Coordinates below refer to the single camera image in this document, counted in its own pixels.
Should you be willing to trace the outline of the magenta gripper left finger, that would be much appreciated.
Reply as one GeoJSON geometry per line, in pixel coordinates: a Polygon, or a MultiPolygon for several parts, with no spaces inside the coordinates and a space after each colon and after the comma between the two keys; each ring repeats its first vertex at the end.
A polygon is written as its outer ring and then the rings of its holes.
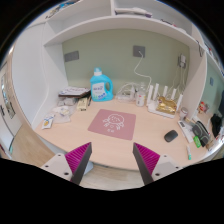
{"type": "Polygon", "coordinates": [[[65,155],[72,171],[71,181],[74,184],[79,185],[83,176],[92,170],[92,163],[89,161],[91,154],[92,145],[91,143],[86,143],[65,155]]]}

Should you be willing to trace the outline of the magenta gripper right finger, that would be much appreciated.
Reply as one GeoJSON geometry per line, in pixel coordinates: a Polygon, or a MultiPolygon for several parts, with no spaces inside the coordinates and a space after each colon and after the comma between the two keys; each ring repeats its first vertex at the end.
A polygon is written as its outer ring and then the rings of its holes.
{"type": "Polygon", "coordinates": [[[160,159],[160,155],[138,143],[133,144],[133,155],[137,162],[143,183],[153,182],[152,173],[160,159]]]}

